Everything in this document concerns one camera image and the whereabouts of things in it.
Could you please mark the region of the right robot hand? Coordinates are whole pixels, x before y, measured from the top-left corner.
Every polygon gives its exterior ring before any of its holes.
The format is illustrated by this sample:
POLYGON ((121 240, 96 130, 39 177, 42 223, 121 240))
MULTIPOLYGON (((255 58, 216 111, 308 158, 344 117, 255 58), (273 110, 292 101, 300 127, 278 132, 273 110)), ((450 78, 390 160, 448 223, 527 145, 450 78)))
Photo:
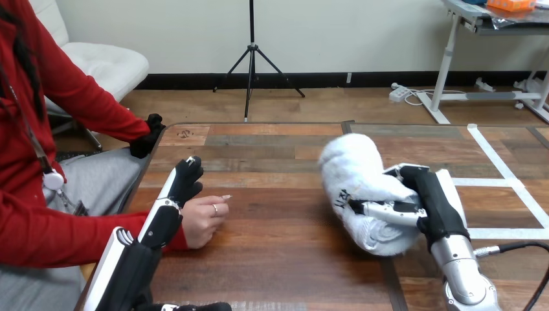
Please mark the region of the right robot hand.
POLYGON ((432 172, 428 166, 401 163, 383 174, 414 193, 396 201, 349 198, 348 203, 356 214, 400 229, 419 231, 433 255, 448 251, 461 257, 466 251, 472 252, 461 201, 447 170, 432 172))

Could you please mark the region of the person's hand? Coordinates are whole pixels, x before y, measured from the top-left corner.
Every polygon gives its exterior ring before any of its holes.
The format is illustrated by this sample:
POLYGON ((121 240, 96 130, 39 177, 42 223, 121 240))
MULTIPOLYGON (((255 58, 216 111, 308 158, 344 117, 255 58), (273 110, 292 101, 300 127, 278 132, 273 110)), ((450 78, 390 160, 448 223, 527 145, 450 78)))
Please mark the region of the person's hand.
POLYGON ((162 117, 157 113, 149 114, 146 124, 148 125, 150 132, 129 144, 130 154, 139 159, 143 159, 151 153, 160 134, 162 134, 166 128, 162 123, 162 117))
POLYGON ((206 196, 185 203, 181 214, 182 228, 188 248, 205 246, 229 215, 228 201, 232 195, 206 196))

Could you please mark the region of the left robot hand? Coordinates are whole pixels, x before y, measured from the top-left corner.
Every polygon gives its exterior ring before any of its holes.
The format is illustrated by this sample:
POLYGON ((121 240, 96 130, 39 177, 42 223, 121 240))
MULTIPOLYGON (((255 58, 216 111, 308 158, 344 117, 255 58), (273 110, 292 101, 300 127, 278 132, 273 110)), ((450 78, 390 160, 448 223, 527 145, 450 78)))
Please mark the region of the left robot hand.
POLYGON ((191 156, 170 172, 136 237, 116 227, 90 282, 81 310, 230 310, 228 303, 154 303, 150 283, 163 249, 183 232, 181 211, 201 191, 201 159, 191 156))

